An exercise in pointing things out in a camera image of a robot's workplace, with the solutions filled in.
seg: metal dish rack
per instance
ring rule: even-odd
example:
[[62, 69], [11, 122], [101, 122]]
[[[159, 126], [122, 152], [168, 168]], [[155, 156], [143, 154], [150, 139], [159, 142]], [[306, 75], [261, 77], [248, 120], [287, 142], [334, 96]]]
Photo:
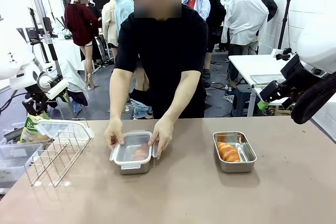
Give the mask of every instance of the metal dish rack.
[[[86, 119], [73, 120], [85, 121], [89, 127]], [[70, 140], [70, 138], [64, 136], [64, 134], [67, 134], [69, 137], [73, 136], [75, 140]], [[46, 144], [45, 150], [40, 150], [36, 156], [32, 156], [33, 162], [31, 164], [25, 164], [25, 170], [30, 185], [34, 186], [36, 183], [40, 184], [39, 178], [46, 172], [46, 175], [50, 180], [49, 185], [56, 187], [89, 144], [91, 139], [92, 137], [88, 134], [88, 140], [78, 141], [75, 132], [58, 132], [57, 137], [53, 139], [53, 142]]]

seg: stainless steel container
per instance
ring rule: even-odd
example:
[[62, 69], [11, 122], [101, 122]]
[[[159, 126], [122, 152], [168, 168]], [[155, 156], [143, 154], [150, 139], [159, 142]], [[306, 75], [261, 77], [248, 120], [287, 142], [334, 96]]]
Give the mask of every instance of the stainless steel container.
[[[247, 141], [246, 136], [242, 132], [216, 132], [213, 134], [215, 145], [215, 156], [218, 159], [220, 169], [225, 173], [247, 173], [251, 172], [257, 156], [253, 151], [250, 143]], [[239, 153], [240, 162], [232, 163], [225, 162], [221, 159], [217, 142], [223, 142], [234, 146]]]
[[[148, 141], [152, 137], [151, 132], [137, 131], [124, 134], [125, 144], [117, 144], [112, 150], [110, 161], [114, 161], [120, 174], [141, 174], [151, 169], [151, 158], [156, 157], [157, 145], [149, 146]], [[144, 154], [140, 159], [136, 158], [136, 151]]]

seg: maroon sweater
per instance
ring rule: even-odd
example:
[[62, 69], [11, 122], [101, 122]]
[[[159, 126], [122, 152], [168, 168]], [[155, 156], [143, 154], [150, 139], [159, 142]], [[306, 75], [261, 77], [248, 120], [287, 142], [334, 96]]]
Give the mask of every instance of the maroon sweater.
[[98, 20], [84, 4], [69, 4], [65, 8], [65, 22], [72, 33], [73, 43], [85, 46], [98, 36]]

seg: container lid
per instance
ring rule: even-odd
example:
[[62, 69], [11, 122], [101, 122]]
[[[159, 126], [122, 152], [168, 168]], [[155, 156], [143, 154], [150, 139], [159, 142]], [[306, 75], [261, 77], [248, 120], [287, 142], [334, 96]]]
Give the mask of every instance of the container lid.
[[121, 169], [139, 169], [142, 164], [156, 157], [157, 146], [149, 146], [148, 142], [152, 133], [148, 131], [136, 131], [124, 134], [123, 145], [117, 144], [110, 155]]
[[70, 120], [45, 120], [41, 119], [35, 129], [42, 135], [50, 138], [85, 142], [95, 136], [93, 131], [82, 123]]

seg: black jacket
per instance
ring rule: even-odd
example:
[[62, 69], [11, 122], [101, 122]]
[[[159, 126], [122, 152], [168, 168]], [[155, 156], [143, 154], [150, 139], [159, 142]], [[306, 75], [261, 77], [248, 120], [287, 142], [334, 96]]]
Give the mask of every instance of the black jacket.
[[209, 33], [212, 33], [212, 30], [214, 28], [218, 28], [221, 26], [226, 15], [226, 11], [220, 0], [209, 1], [211, 9], [208, 18], [206, 19], [206, 23], [208, 24]]
[[268, 18], [267, 18], [267, 22], [269, 22], [271, 19], [273, 19], [273, 17], [275, 16], [275, 13], [277, 13], [278, 6], [274, 2], [274, 0], [261, 0], [261, 1], [263, 2], [264, 5], [266, 5], [269, 11]]

